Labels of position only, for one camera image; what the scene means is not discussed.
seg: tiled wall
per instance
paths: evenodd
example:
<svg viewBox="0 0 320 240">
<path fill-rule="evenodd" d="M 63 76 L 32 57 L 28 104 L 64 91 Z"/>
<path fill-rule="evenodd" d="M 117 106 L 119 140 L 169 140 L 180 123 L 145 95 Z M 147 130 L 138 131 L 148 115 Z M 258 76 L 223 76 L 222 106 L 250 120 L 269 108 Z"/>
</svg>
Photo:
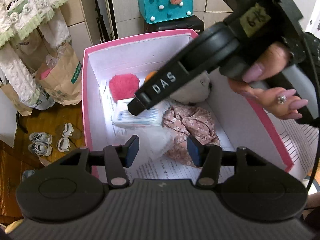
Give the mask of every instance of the tiled wall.
<svg viewBox="0 0 320 240">
<path fill-rule="evenodd" d="M 112 0 L 119 38 L 143 33 L 143 21 L 138 0 Z M 223 20 L 231 9 L 222 0 L 193 0 L 193 14 L 209 27 Z"/>
</svg>

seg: wooden floor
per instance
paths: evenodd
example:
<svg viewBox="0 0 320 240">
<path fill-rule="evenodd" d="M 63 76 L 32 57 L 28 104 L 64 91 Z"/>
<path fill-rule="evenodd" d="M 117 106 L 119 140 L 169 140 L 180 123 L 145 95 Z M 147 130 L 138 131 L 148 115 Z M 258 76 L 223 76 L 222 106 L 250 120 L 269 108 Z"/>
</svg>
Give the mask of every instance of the wooden floor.
<svg viewBox="0 0 320 240">
<path fill-rule="evenodd" d="M 33 132 L 46 132 L 53 136 L 51 144 L 52 154 L 49 157 L 44 158 L 49 162 L 54 162 L 65 155 L 65 153 L 59 152 L 55 145 L 55 142 L 61 138 L 61 134 L 55 134 L 55 129 L 58 125 L 68 122 L 72 123 L 72 125 L 83 132 L 81 102 L 77 105 L 70 106 L 62 106 L 55 103 L 53 107 L 44 111 L 34 109 L 31 116 L 20 117 L 20 123 L 27 128 L 28 134 L 23 133 L 19 128 L 17 129 L 14 140 L 14 149 L 23 152 L 23 155 L 28 155 L 39 162 L 38 157 L 28 151 L 28 145 L 31 143 L 28 136 Z M 74 143 L 77 147 L 85 146 L 84 137 L 82 136 L 81 139 L 74 141 Z"/>
</svg>

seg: manicured nail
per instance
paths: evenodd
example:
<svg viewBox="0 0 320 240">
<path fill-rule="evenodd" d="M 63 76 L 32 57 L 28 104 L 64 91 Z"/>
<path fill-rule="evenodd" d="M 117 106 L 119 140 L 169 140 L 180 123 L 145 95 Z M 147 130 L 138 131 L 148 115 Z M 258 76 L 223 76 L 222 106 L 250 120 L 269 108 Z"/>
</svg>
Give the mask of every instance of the manicured nail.
<svg viewBox="0 0 320 240">
<path fill-rule="evenodd" d="M 242 80 L 246 83 L 257 81 L 262 75 L 264 66 L 260 63 L 255 63 L 242 77 Z"/>
<path fill-rule="evenodd" d="M 302 114 L 300 114 L 300 113 L 291 113 L 291 114 L 287 114 L 285 117 L 286 117 L 286 119 L 296 120 L 296 119 L 302 118 Z"/>
<path fill-rule="evenodd" d="M 298 110 L 300 108 L 303 108 L 307 104 L 308 104 L 308 100 L 306 100 L 306 99 L 295 100 L 289 105 L 289 109 L 290 110 Z"/>
<path fill-rule="evenodd" d="M 285 91 L 282 91 L 281 93 L 279 93 L 276 98 L 279 98 L 281 96 L 285 96 L 287 99 L 288 97 L 291 97 L 293 95 L 296 94 L 296 90 L 295 89 L 289 89 L 289 90 L 285 90 Z"/>
<path fill-rule="evenodd" d="M 241 92 L 240 95 L 243 97 L 246 97 L 246 98 L 257 99 L 257 97 L 255 95 L 252 95 L 249 92 L 245 92 L 245 91 Z"/>
</svg>

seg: ribbed gray surface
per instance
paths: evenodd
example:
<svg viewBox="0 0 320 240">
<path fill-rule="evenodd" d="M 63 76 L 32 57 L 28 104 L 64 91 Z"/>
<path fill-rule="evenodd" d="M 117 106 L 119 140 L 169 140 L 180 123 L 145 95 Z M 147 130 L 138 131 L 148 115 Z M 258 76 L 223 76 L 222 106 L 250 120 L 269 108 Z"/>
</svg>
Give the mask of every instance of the ribbed gray surface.
<svg viewBox="0 0 320 240">
<path fill-rule="evenodd" d="M 191 181 L 139 180 L 112 190 L 102 205 L 79 220 L 40 224 L 26 220 L 13 240 L 302 240 L 314 235 L 298 220 L 260 224 L 225 209 L 211 191 Z"/>
</svg>

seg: brown paper bag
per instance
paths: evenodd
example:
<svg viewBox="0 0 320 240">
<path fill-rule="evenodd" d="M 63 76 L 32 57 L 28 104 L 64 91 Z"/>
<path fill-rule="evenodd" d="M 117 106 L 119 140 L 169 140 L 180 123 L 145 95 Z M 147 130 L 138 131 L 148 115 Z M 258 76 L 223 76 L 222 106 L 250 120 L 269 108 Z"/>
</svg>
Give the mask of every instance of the brown paper bag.
<svg viewBox="0 0 320 240">
<path fill-rule="evenodd" d="M 66 43 L 56 66 L 41 80 L 40 75 L 48 69 L 43 63 L 36 74 L 37 82 L 61 105 L 76 105 L 82 99 L 82 65 L 73 48 Z"/>
<path fill-rule="evenodd" d="M 14 91 L 12 85 L 3 85 L 1 86 L 2 92 L 9 98 L 9 100 L 13 103 L 14 107 L 22 116 L 28 116 L 32 113 L 32 108 L 25 106 L 20 102 L 19 96 L 16 91 Z"/>
</svg>

